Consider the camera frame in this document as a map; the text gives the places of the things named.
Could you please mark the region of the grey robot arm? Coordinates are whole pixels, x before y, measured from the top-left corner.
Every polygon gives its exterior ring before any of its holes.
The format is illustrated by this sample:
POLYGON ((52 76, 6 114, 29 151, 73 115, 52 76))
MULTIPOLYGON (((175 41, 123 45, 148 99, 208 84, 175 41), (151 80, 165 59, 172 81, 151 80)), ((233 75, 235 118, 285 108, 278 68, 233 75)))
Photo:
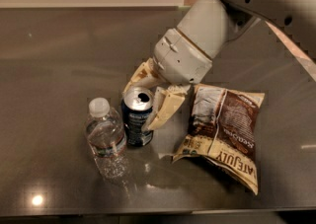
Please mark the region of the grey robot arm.
POLYGON ((181 22, 156 43, 124 90, 157 89, 143 131, 164 125, 201 82, 223 47, 258 20, 277 27, 310 60, 316 57, 316 0, 197 0, 181 22))

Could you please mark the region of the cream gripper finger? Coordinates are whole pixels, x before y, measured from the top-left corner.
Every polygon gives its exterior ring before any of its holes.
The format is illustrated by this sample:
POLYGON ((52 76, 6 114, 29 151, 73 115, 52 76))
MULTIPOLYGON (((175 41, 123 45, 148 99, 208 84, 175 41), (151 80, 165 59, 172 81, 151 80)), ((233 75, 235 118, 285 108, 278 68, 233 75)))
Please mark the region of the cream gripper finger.
POLYGON ((152 58, 149 58, 146 62, 141 63, 135 70, 129 82, 126 84, 123 93, 125 94, 131 87, 150 89, 162 83, 164 83, 164 79, 154 70, 154 61, 152 58))
POLYGON ((143 130, 152 131, 163 126, 180 108, 191 85, 157 86, 154 93, 152 112, 146 119, 143 130))

